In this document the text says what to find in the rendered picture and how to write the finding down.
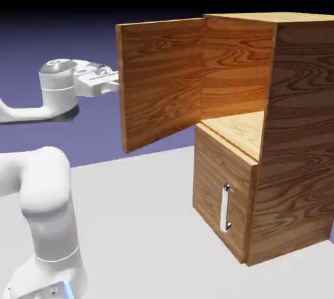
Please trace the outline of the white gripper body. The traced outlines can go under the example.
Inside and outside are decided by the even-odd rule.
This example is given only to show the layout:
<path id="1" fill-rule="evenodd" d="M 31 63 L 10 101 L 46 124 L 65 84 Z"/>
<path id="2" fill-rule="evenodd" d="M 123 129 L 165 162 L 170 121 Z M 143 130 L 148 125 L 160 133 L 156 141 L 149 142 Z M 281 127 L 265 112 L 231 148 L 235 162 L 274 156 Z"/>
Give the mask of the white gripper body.
<path id="1" fill-rule="evenodd" d="M 108 65 L 89 63 L 77 69 L 77 95 L 95 97 L 117 92 L 119 88 L 118 71 Z"/>

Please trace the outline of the wooden cabinet door without handle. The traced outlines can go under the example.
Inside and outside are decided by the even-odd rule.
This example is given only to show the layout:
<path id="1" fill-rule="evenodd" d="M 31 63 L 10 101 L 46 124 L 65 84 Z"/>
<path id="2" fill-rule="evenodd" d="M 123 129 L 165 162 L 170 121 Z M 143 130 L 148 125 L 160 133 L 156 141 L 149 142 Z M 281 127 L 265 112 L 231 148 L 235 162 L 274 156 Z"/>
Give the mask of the wooden cabinet door without handle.
<path id="1" fill-rule="evenodd" d="M 201 18 L 116 25 L 124 152 L 200 120 L 203 37 Z"/>

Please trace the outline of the wooden cabinet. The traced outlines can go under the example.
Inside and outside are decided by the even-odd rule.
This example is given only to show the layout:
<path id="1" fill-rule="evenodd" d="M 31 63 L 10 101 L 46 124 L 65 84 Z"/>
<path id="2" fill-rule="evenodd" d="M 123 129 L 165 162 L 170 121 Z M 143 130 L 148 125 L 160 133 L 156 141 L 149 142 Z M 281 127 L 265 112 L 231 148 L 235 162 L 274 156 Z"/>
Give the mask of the wooden cabinet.
<path id="1" fill-rule="evenodd" d="M 199 123 L 258 162 L 243 264 L 329 238 L 334 15 L 206 14 Z"/>

